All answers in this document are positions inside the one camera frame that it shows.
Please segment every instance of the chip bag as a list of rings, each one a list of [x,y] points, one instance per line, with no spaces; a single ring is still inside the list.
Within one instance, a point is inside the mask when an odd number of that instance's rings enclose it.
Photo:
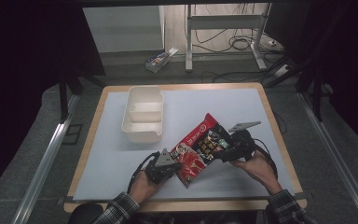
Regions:
[[[171,157],[183,164],[176,174],[187,188],[213,162],[213,151],[229,149],[229,137],[228,132],[208,113],[204,121],[171,150]]]

